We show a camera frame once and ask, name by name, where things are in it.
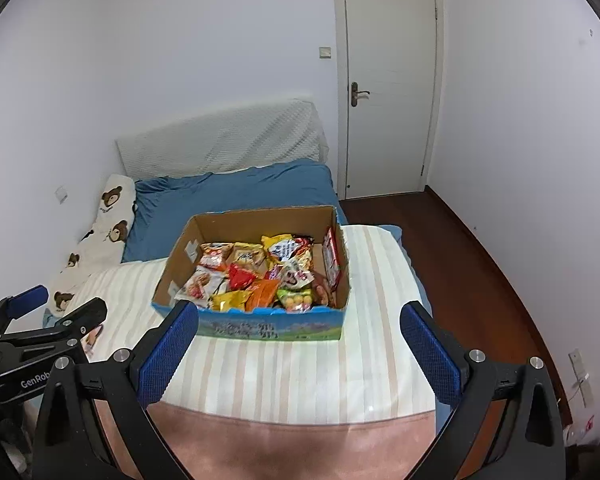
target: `door frame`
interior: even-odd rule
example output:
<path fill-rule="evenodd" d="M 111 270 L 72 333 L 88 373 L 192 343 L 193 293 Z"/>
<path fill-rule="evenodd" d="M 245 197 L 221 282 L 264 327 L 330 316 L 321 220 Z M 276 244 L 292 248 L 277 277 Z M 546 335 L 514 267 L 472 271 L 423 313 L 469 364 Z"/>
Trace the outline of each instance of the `door frame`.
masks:
<path fill-rule="evenodd" d="M 436 65 L 434 69 L 433 100 L 427 147 L 424 156 L 424 169 L 420 177 L 420 190 L 424 190 L 429 174 L 433 142 L 438 126 L 440 112 L 440 90 L 442 86 L 443 62 L 443 1 L 435 0 L 436 4 Z M 338 67 L 338 197 L 342 200 L 347 196 L 347 159 L 349 155 L 349 47 L 347 44 L 347 11 L 345 0 L 335 0 L 336 10 L 336 59 Z"/>

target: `white door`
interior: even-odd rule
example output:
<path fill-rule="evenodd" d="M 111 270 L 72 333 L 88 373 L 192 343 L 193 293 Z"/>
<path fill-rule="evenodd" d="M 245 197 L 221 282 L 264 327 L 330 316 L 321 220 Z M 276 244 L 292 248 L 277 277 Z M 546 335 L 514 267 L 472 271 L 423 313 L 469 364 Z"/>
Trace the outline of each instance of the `white door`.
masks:
<path fill-rule="evenodd" d="M 345 0 L 346 198 L 421 190 L 436 68 L 436 0 Z M 357 105 L 351 85 L 358 84 Z"/>

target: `door handle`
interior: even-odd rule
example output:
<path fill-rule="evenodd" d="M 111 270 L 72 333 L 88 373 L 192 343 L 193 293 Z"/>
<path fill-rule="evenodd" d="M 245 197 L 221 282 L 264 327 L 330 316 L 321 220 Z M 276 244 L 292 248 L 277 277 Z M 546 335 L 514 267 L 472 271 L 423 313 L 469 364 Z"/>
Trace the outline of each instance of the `door handle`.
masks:
<path fill-rule="evenodd" d="M 358 83 L 353 81 L 351 83 L 351 106 L 358 106 L 358 95 L 359 94 L 368 94 L 371 95 L 369 90 L 358 90 Z"/>

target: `blue gripper pad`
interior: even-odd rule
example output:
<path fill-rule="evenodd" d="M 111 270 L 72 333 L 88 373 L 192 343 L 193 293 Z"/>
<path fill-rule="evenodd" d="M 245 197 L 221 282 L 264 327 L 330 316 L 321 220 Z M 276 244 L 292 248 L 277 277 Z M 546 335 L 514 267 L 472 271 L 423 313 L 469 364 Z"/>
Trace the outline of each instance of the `blue gripper pad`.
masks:
<path fill-rule="evenodd" d="M 179 301 L 160 326 L 147 331 L 134 348 L 130 378 L 140 405 L 158 402 L 198 331 L 198 308 Z"/>
<path fill-rule="evenodd" d="M 400 330 L 438 400 L 456 406 L 462 396 L 461 371 L 410 303 L 400 313 Z"/>
<path fill-rule="evenodd" d="M 9 319 L 18 319 L 44 305 L 48 299 L 49 293 L 43 285 L 30 288 L 9 300 L 7 316 Z"/>

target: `striped blanket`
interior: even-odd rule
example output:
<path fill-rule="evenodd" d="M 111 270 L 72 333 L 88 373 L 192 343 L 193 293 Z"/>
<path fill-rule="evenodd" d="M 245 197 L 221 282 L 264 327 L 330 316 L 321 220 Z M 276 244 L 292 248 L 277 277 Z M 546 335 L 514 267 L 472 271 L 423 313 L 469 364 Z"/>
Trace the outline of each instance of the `striped blanket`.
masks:
<path fill-rule="evenodd" d="M 285 424 L 355 424 L 430 412 L 434 394 L 400 334 L 403 304 L 420 300 L 392 235 L 342 228 L 350 296 L 339 341 L 261 342 L 197 336 L 162 401 L 211 415 Z M 98 296 L 109 313 L 90 356 L 132 348 L 162 318 L 151 307 L 166 260 L 90 277 L 72 301 Z"/>

